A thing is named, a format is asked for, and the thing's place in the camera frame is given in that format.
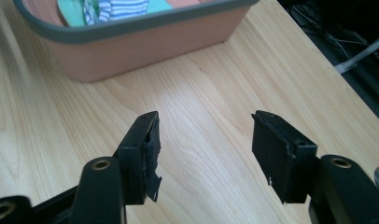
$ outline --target striped cloth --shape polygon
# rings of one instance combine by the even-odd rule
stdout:
[[[84,15],[88,25],[145,15],[148,0],[99,0],[99,15],[92,0],[84,0]]]

